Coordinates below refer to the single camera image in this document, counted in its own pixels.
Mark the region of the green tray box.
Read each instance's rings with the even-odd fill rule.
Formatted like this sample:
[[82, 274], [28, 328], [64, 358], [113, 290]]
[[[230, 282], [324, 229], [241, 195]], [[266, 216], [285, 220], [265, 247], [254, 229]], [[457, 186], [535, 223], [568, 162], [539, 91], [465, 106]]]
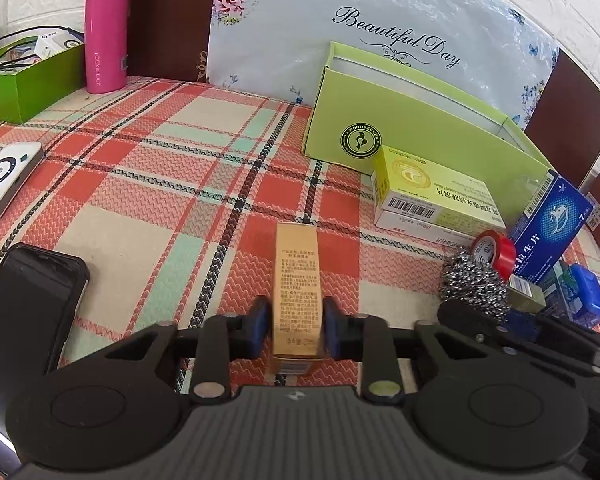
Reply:
[[35, 61], [34, 42], [26, 37], [0, 49], [0, 122], [22, 124], [85, 84], [82, 44]]

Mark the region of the white orange medicine box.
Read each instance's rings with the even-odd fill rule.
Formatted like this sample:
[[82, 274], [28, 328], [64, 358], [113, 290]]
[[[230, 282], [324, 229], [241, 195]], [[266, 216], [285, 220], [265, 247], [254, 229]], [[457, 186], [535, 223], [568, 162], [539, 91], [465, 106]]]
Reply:
[[475, 235], [442, 228], [442, 226], [381, 208], [374, 211], [374, 225], [384, 230], [452, 248], [470, 247], [476, 238]]

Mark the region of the brown wooden headboard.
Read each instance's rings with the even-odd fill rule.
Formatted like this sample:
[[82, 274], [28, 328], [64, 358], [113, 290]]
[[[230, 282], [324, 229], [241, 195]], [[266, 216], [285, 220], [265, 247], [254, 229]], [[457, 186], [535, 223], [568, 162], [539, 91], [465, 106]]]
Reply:
[[[130, 0], [128, 73], [206, 80], [211, 6], [212, 0]], [[585, 181], [600, 154], [600, 90], [565, 52], [529, 131], [572, 184]]]

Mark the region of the olive green small box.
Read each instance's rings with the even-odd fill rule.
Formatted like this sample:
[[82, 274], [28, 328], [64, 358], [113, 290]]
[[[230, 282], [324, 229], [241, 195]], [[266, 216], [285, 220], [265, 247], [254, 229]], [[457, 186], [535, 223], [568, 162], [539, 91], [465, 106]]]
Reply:
[[506, 289], [508, 304], [517, 311], [538, 314], [546, 307], [541, 287], [515, 274], [509, 277]]

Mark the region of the pink thermos bottle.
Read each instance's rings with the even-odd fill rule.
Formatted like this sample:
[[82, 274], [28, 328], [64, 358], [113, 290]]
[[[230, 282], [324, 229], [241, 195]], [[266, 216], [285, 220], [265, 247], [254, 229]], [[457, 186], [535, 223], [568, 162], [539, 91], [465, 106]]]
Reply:
[[126, 84], [130, 0], [85, 0], [86, 88], [107, 93]]

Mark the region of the blue plastic cube container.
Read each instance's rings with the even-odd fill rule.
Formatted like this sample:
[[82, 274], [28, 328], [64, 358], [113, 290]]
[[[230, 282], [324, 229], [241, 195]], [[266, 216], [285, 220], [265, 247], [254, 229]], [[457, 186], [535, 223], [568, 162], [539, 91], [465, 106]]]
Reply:
[[570, 320], [592, 330], [600, 324], [600, 282], [590, 270], [577, 263], [562, 277]]

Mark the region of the white round-button device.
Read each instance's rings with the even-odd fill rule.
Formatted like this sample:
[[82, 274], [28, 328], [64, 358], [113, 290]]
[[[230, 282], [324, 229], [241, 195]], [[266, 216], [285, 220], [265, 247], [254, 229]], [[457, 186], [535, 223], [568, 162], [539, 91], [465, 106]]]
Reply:
[[0, 218], [44, 158], [41, 142], [16, 142], [0, 151]]

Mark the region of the gold box with barcode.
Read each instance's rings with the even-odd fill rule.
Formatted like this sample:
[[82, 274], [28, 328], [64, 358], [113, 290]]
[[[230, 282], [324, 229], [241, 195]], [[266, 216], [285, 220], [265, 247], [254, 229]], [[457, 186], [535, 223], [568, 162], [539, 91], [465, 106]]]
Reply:
[[314, 226], [276, 226], [273, 278], [272, 372], [309, 374], [325, 354], [320, 255]]

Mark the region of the floral Beautiful Day pillow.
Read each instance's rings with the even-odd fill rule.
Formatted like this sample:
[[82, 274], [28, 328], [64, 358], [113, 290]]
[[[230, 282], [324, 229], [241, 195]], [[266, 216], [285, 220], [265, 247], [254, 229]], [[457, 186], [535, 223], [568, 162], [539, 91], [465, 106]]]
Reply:
[[557, 42], [507, 0], [212, 0], [212, 84], [312, 104], [332, 42], [411, 66], [525, 127]]

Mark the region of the red tape roll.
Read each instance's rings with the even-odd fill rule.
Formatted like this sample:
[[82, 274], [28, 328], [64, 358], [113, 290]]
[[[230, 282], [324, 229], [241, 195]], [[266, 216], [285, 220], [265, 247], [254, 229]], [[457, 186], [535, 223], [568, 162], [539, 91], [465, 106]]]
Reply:
[[478, 235], [470, 246], [470, 253], [477, 262], [498, 272], [503, 281], [508, 281], [514, 272], [516, 248], [498, 231], [486, 230]]

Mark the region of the steel wool scrubber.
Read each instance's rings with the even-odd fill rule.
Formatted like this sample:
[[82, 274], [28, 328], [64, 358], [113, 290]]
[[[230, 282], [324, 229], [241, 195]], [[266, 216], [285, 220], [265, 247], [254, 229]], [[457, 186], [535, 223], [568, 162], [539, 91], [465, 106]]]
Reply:
[[500, 274], [486, 263], [478, 262], [466, 248], [444, 260], [439, 297], [468, 304], [496, 322], [504, 322], [510, 307], [507, 288]]

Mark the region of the yellow green medicine box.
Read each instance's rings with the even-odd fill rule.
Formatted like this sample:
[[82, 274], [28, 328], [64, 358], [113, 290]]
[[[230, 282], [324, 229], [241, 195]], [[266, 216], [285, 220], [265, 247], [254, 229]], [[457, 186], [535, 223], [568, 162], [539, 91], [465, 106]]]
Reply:
[[419, 156], [383, 146], [373, 158], [378, 214], [392, 212], [476, 236], [506, 225], [480, 180]]

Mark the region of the tall blue medicine box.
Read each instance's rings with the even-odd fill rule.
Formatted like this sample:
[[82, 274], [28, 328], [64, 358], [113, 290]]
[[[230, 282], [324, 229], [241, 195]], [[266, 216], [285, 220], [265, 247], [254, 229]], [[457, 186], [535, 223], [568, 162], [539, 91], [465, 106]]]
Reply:
[[516, 249], [513, 274], [538, 284], [564, 254], [593, 210], [568, 180], [550, 170], [509, 233]]

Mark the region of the plaid bed sheet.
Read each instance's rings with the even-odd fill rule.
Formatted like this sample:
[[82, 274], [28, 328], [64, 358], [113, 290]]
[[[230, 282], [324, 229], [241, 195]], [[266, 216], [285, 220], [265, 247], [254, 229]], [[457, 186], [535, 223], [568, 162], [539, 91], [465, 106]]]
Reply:
[[18, 242], [81, 257], [91, 283], [65, 358], [163, 320], [194, 326], [272, 287], [279, 221], [320, 234], [322, 284], [347, 311], [396, 325], [434, 313], [450, 248], [374, 226], [370, 180], [303, 156], [307, 107], [166, 79], [74, 92], [0, 149], [46, 151], [0, 220], [0, 263]]

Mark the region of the light green open box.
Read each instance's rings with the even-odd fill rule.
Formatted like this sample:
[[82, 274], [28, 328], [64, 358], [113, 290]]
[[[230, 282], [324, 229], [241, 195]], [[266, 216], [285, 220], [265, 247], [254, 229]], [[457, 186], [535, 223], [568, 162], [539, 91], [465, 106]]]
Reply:
[[420, 70], [334, 42], [303, 153], [371, 174], [382, 146], [484, 182], [508, 226], [553, 168], [500, 110]]

